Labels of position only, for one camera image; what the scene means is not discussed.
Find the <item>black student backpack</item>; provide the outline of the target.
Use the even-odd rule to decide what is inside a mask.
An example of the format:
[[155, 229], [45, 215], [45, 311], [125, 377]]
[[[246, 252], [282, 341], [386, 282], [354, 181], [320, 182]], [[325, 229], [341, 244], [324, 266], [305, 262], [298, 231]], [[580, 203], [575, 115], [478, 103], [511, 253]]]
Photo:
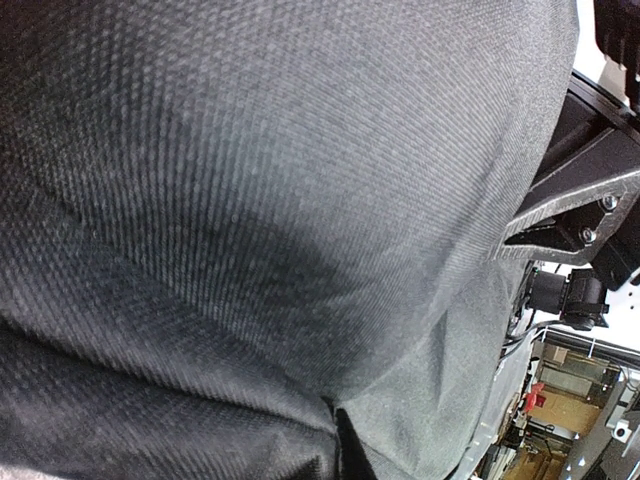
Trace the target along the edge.
[[572, 1], [5, 1], [1, 464], [448, 479]]

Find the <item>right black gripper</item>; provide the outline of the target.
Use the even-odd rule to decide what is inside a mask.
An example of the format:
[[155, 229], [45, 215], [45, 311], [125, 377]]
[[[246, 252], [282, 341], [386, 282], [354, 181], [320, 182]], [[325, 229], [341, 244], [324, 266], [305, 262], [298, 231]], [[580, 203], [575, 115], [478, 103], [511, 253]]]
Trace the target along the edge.
[[639, 283], [639, 117], [578, 72], [502, 256], [589, 264], [610, 290]]

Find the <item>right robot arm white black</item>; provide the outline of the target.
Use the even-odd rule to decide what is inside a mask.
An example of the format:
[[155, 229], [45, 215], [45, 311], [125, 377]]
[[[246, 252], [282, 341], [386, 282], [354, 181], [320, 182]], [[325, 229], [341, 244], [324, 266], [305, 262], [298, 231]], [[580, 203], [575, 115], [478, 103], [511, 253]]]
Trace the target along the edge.
[[589, 331], [639, 283], [639, 115], [573, 73], [542, 163], [494, 258], [525, 259], [520, 303]]

